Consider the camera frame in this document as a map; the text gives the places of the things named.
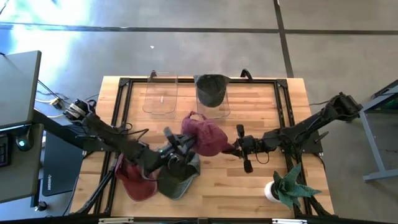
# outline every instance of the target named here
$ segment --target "computer monitor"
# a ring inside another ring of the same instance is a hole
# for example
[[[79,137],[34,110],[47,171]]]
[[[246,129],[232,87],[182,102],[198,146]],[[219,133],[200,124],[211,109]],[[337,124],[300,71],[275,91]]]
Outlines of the computer monitor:
[[[0,55],[0,129],[32,122],[41,56]]]

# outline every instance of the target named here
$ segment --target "clear plastic container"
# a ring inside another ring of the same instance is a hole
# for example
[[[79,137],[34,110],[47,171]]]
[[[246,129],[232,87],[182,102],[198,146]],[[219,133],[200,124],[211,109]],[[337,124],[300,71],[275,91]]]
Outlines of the clear plastic container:
[[[175,72],[152,71],[148,75],[142,109],[156,118],[174,118],[177,106],[178,76]]]
[[[225,118],[227,117],[230,113],[231,110],[229,108],[229,103],[228,103],[228,91],[225,89],[225,95],[224,95],[224,100],[223,102],[215,107],[209,107],[205,106],[202,104],[199,100],[198,97],[198,91],[201,91],[197,89],[197,110],[198,113],[201,113],[205,115],[209,119],[218,119],[218,118]]]

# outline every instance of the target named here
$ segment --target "potted plant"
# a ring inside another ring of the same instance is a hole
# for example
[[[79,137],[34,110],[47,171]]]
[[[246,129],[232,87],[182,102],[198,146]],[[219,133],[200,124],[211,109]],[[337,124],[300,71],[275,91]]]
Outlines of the potted plant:
[[[300,207],[299,197],[311,197],[320,190],[314,190],[306,185],[296,184],[296,179],[301,172],[301,163],[297,164],[283,178],[274,171],[274,181],[266,185],[265,193],[271,202],[282,202],[289,208],[296,204]]]

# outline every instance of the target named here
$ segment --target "red cap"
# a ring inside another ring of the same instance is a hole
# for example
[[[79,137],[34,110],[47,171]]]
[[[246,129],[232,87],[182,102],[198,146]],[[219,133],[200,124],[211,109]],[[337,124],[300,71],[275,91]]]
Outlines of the red cap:
[[[128,163],[123,154],[119,156],[114,173],[123,182],[130,198],[137,202],[146,200],[157,192],[157,182],[143,179],[139,166]],[[155,179],[153,173],[149,178]]]
[[[191,119],[191,115],[194,114],[201,116],[203,121]],[[228,143],[228,137],[224,131],[217,124],[193,111],[182,120],[181,133],[196,136],[193,150],[201,156],[215,156],[221,151],[234,149]]]

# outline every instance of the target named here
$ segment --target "green plant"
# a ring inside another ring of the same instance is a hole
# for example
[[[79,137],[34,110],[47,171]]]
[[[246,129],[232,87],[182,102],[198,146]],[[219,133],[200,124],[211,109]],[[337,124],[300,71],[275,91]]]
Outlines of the green plant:
[[[278,195],[280,202],[289,208],[293,207],[293,203],[300,206],[299,197],[311,197],[320,190],[314,190],[306,185],[296,184],[296,179],[301,172],[301,163],[293,167],[293,169],[283,178],[274,171],[273,190]]]

